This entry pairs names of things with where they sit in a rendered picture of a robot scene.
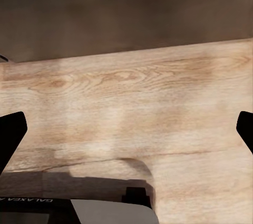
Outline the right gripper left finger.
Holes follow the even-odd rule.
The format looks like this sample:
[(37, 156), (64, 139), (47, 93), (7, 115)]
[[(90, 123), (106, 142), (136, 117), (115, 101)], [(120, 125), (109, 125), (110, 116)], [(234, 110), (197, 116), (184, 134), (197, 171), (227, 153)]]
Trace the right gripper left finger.
[(27, 132), (22, 111), (0, 117), (0, 174)]

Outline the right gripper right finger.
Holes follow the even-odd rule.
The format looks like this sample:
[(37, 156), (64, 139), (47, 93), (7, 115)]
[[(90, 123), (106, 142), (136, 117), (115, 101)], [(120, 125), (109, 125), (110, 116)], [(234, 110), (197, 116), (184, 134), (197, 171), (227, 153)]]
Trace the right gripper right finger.
[(253, 113), (241, 111), (236, 130), (253, 153)]

